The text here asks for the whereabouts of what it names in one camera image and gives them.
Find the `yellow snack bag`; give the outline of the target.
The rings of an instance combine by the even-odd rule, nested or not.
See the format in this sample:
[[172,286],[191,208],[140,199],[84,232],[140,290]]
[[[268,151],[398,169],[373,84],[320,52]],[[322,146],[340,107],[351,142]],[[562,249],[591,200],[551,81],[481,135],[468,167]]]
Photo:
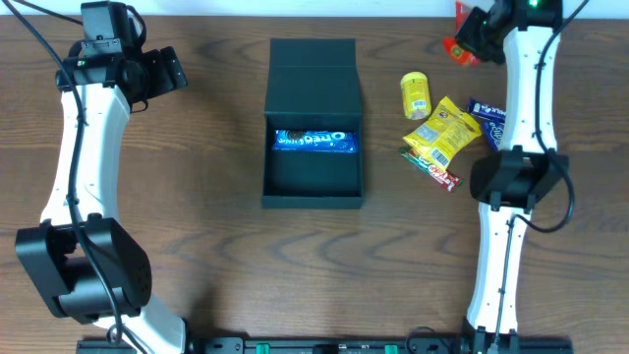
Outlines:
[[416,155],[446,170],[454,156],[481,134],[480,124],[446,96],[403,141]]

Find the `blue Oreo cookie pack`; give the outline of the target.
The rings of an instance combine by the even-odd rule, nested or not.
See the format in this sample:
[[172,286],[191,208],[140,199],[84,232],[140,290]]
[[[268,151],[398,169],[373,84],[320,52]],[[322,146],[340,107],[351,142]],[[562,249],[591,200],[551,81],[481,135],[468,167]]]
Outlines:
[[276,151],[355,153],[358,143],[353,132],[276,130],[271,148]]

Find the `black gift box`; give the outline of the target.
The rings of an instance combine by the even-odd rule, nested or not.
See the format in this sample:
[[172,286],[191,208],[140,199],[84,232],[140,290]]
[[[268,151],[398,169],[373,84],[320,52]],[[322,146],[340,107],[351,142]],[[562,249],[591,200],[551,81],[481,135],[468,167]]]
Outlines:
[[[353,39],[273,38],[263,111],[264,208],[359,209],[363,101]],[[277,134],[353,136],[353,152],[279,150]]]

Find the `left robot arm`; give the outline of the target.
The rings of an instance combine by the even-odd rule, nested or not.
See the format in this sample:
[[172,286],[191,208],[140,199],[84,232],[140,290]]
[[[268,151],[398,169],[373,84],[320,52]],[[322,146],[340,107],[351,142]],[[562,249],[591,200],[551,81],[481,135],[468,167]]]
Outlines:
[[64,126],[53,190],[16,253],[52,316],[106,330],[140,353],[183,353],[184,320],[151,290],[146,252],[123,228],[118,174],[137,102],[187,86],[172,47],[142,51],[129,40],[91,40],[56,74]]

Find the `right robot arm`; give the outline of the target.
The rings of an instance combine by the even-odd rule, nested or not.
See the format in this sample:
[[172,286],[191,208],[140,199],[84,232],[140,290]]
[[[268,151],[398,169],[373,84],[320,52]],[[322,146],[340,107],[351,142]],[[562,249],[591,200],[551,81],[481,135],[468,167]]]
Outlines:
[[568,22],[561,0],[496,1],[472,9],[456,42],[483,62],[507,68],[506,117],[497,151],[477,160],[470,191],[479,203],[481,243],[476,282],[453,353],[570,353],[566,338],[523,338],[516,294],[526,232],[536,204],[568,182],[552,121],[553,69]]

